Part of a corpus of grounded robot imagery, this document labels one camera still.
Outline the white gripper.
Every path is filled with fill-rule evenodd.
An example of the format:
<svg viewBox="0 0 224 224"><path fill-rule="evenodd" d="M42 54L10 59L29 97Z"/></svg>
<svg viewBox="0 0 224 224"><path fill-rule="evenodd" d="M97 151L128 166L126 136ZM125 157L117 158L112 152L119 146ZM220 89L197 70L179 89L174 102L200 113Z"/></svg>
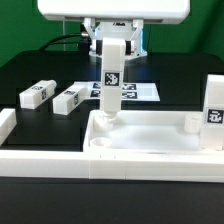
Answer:
<svg viewBox="0 0 224 224"><path fill-rule="evenodd" d="M148 24L179 24L190 12L190 0L37 0L48 20L83 21L90 39L90 53L102 54L95 33L96 21L126 22L126 54L142 55L142 30Z"/></svg>

